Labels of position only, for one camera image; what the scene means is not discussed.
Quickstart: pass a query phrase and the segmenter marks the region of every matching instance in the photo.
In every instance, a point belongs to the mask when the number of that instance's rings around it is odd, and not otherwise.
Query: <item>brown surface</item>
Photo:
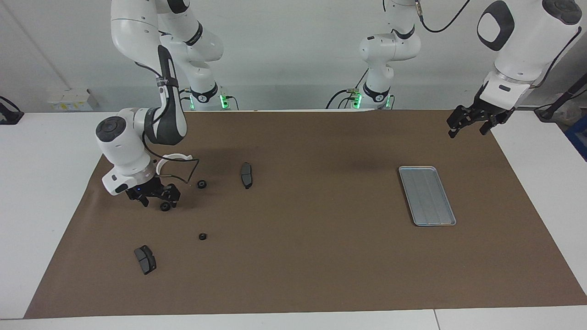
[[[102,159],[26,317],[587,304],[495,139],[450,140],[447,116],[190,113],[188,137],[156,150],[202,158],[208,188],[178,184],[179,208],[143,208],[106,193]],[[455,227],[413,225],[404,165],[436,166]]]

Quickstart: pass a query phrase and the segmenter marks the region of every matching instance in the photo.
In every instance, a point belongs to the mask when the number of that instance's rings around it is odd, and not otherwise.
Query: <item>white tabletop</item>
[[[27,114],[16,126],[0,126],[0,319],[24,316],[100,158],[94,129],[110,115]],[[531,112],[514,113],[494,135],[587,291],[587,163],[556,125],[541,123]],[[587,307],[547,307],[5,320],[0,330],[82,324],[86,329],[579,330],[586,322]]]

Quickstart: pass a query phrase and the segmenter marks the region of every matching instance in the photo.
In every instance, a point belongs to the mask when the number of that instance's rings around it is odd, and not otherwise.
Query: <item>blue plastic crate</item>
[[[565,132],[565,135],[587,161],[587,116],[579,119]]]

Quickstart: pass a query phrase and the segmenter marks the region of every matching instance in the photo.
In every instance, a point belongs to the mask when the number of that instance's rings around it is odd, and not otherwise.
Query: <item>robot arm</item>
[[[161,184],[143,145],[147,139],[176,145],[187,133],[174,60],[185,70],[192,94],[218,93],[217,88],[209,92],[216,84],[204,62],[222,56],[222,43],[193,18],[189,6],[189,0],[112,0],[114,45],[139,67],[155,74],[161,106],[123,109],[98,125],[98,145],[114,165],[102,182],[110,194],[126,192],[144,206],[149,203],[146,197],[158,197],[175,207],[180,196],[174,185]],[[161,39],[157,15],[172,32]],[[211,100],[209,97],[202,103],[213,104]]]
[[[416,34],[414,0],[386,0],[387,19],[392,32],[364,38],[361,57],[369,65],[367,81],[361,88],[360,107],[380,109],[387,101],[393,80],[389,62],[415,58],[421,42]]]
[[[459,106],[448,118],[450,137],[475,122],[485,122],[483,135],[504,124],[546,67],[578,36],[581,19],[581,9],[574,0],[491,4],[479,20],[477,34],[485,46],[498,52],[494,69],[473,104]]]

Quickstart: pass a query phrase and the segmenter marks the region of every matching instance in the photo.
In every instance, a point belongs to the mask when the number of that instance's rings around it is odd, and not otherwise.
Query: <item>rectangular tray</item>
[[[438,171],[433,166],[402,166],[399,172],[417,226],[457,224]]]

